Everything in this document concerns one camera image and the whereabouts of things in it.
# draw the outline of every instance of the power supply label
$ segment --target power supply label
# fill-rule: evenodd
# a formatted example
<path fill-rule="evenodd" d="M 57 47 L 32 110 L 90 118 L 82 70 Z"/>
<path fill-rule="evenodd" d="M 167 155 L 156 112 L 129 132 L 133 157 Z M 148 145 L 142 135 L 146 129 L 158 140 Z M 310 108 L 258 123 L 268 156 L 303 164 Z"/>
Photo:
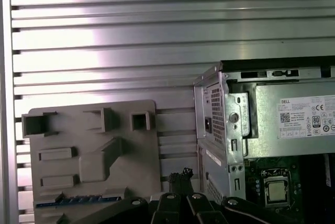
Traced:
<path fill-rule="evenodd" d="M 335 96 L 282 98 L 279 138 L 335 135 Z"/>

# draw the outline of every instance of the metal frame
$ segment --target metal frame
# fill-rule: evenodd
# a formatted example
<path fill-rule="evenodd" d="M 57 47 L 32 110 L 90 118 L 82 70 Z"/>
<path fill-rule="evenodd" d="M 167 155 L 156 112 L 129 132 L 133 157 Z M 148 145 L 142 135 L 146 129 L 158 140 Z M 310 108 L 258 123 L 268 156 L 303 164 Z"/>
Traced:
<path fill-rule="evenodd" d="M 2 0 L 3 42 L 0 65 L 2 171 L 0 177 L 0 222 L 18 223 L 18 188 L 14 120 L 13 51 L 10 0 Z"/>

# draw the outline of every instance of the green circuit board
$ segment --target green circuit board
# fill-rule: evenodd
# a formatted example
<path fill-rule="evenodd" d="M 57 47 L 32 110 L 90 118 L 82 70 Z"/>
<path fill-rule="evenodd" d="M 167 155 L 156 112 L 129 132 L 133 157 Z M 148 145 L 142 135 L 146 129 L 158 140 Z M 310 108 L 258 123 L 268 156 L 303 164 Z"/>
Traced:
<path fill-rule="evenodd" d="M 246 160 L 244 165 L 247 200 L 304 223 L 298 157 Z M 276 188 L 285 192 L 270 196 Z"/>

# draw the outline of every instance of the ventilation holes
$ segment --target ventilation holes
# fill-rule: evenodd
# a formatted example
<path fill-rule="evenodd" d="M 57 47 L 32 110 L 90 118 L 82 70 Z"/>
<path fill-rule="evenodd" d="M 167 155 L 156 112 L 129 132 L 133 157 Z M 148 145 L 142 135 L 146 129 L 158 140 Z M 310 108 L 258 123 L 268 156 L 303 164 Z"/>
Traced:
<path fill-rule="evenodd" d="M 210 175 L 208 176 L 207 194 L 212 196 L 217 204 L 221 204 L 224 196 L 213 183 Z"/>
<path fill-rule="evenodd" d="M 222 115 L 222 101 L 220 89 L 213 89 L 211 91 L 211 108 L 213 112 L 213 135 L 216 142 L 222 144 L 225 125 L 224 117 Z"/>

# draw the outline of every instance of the rectangular cutout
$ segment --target rectangular cutout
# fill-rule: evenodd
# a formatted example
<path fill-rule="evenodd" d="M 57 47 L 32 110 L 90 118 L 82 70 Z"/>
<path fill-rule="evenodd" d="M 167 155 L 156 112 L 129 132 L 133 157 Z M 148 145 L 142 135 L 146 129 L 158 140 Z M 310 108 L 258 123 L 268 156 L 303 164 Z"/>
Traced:
<path fill-rule="evenodd" d="M 211 133 L 211 118 L 205 117 L 205 131 Z"/>
<path fill-rule="evenodd" d="M 72 148 L 47 149 L 47 150 L 41 150 L 38 153 L 39 161 L 63 160 L 63 159 L 70 159 L 72 157 L 73 157 Z"/>
<path fill-rule="evenodd" d="M 233 152 L 237 151 L 237 140 L 236 139 L 231 140 L 231 150 Z"/>
<path fill-rule="evenodd" d="M 321 77 L 328 78 L 331 77 L 331 67 L 330 66 L 321 66 Z"/>
<path fill-rule="evenodd" d="M 240 190 L 240 179 L 236 178 L 234 182 L 235 182 L 235 191 Z"/>
<path fill-rule="evenodd" d="M 74 186 L 74 175 L 44 177 L 41 179 L 41 187 L 47 189 L 68 188 Z"/>
<path fill-rule="evenodd" d="M 266 71 L 241 72 L 242 79 L 257 79 L 261 77 L 267 77 Z"/>

